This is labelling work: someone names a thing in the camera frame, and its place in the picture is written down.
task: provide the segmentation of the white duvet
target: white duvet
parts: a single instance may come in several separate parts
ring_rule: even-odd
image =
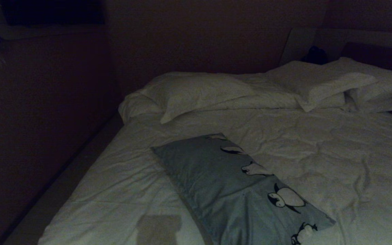
[[[306,244],[392,245],[392,115],[213,110],[129,119],[40,245],[208,243],[150,146],[222,132],[336,225]]]

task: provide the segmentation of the bedroom wall corner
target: bedroom wall corner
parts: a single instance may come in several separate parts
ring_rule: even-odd
[[[3,41],[0,243],[121,101],[104,31]]]
[[[291,28],[317,28],[328,0],[105,0],[123,95],[168,71],[266,72]]]

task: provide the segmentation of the gray pillowcase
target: gray pillowcase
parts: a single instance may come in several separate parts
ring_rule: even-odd
[[[300,244],[334,220],[274,175],[248,175],[255,161],[222,134],[153,147],[214,244]]]

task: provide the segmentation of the wrinkled fabric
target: wrinkled fabric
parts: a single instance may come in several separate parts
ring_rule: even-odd
[[[140,237],[207,244],[149,147],[217,132],[336,220],[304,244],[392,244],[391,114],[256,109],[186,113],[163,125],[160,118],[129,119],[40,245],[136,245],[143,243]],[[150,219],[167,235],[145,227]]]

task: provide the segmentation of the penguin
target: penguin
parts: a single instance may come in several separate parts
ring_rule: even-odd
[[[248,166],[241,167],[241,171],[247,175],[262,174],[262,175],[273,175],[265,167],[258,163],[250,162]]]
[[[310,225],[302,223],[299,228],[299,232],[291,236],[291,244],[292,245],[300,245],[302,242],[305,242],[308,238],[312,236],[314,231],[317,231],[317,225]]]
[[[238,146],[225,146],[220,148],[222,151],[230,154],[247,155],[243,149]]]
[[[211,139],[211,140],[213,140],[213,139],[218,139],[218,140],[221,140],[221,141],[227,141],[227,140],[228,140],[228,139],[227,139],[226,137],[224,137],[223,135],[218,135],[218,134],[209,135],[209,136],[207,136],[207,137],[205,137],[205,138],[209,138],[209,139]]]
[[[288,187],[279,188],[275,183],[275,192],[267,194],[269,201],[279,207],[287,207],[292,211],[300,214],[294,207],[303,207],[306,205],[305,201],[299,195]]]

